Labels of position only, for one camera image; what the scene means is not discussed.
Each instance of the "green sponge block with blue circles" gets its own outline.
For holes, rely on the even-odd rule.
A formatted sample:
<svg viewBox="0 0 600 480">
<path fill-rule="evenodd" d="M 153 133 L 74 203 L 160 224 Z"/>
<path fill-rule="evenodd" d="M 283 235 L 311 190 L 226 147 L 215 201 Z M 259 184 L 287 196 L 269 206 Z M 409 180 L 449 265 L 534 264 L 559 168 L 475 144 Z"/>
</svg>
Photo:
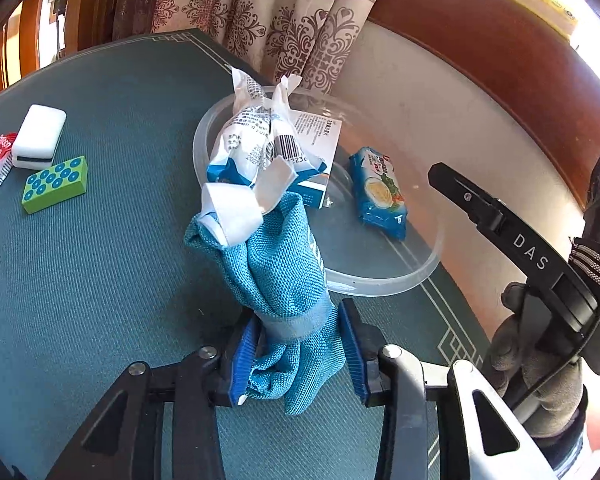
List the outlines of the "green sponge block with blue circles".
<svg viewBox="0 0 600 480">
<path fill-rule="evenodd" d="M 78 156 L 31 175 L 24 187 L 22 206 L 32 214 L 86 191 L 87 160 Z"/>
</svg>

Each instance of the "rolled blue cloth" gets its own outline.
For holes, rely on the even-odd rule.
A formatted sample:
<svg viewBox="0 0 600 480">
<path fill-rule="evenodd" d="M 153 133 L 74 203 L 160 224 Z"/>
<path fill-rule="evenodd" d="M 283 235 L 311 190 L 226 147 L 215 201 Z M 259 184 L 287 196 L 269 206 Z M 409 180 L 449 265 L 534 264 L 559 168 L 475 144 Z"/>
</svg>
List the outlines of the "rolled blue cloth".
<svg viewBox="0 0 600 480">
<path fill-rule="evenodd" d="M 218 263 L 236 299 L 256 311 L 266 330 L 266 353 L 254 362 L 246 394 L 284 396 L 287 415 L 304 412 L 345 357 L 302 197 L 286 192 L 258 230 L 233 247 L 220 246 L 198 218 L 187 228 L 185 245 Z"/>
</svg>

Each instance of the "white eraser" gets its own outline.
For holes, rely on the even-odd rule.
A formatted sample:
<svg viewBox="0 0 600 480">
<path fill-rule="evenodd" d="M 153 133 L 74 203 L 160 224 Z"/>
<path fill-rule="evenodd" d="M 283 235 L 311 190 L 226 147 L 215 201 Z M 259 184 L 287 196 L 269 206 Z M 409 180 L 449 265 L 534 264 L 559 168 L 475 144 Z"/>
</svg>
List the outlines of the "white eraser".
<svg viewBox="0 0 600 480">
<path fill-rule="evenodd" d="M 65 119 L 62 110 L 31 105 L 11 148 L 13 165 L 30 170 L 51 166 Z"/>
</svg>

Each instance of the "transparent plastic lid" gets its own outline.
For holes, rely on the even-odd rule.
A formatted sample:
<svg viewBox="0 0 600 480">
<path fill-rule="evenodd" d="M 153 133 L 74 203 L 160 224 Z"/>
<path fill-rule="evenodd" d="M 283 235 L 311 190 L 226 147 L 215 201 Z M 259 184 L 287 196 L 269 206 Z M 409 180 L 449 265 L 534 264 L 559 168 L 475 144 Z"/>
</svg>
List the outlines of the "transparent plastic lid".
<svg viewBox="0 0 600 480">
<path fill-rule="evenodd" d="M 270 96 L 274 87 L 266 87 Z M 217 102 L 200 120 L 193 140 L 193 161 L 200 185 L 206 182 L 209 154 L 232 116 L 234 96 Z M 432 190 L 417 164 L 374 125 L 342 101 L 302 88 L 289 96 L 294 110 L 342 121 L 338 149 L 321 209 L 306 208 L 320 247 L 329 290 L 354 296 L 389 296 L 426 280 L 440 262 L 443 229 Z M 369 146 L 391 157 L 407 207 L 404 240 L 362 224 L 353 197 L 349 156 Z"/>
</svg>

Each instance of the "patterned curtain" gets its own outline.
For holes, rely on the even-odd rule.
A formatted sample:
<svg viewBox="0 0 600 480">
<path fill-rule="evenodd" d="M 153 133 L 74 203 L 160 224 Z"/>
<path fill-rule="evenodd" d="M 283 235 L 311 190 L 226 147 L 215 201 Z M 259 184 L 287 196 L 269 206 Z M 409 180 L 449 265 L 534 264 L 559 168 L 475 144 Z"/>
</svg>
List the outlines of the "patterned curtain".
<svg viewBox="0 0 600 480">
<path fill-rule="evenodd" d="M 328 93 L 375 0 L 118 0 L 114 38 L 198 27 L 273 81 Z"/>
</svg>

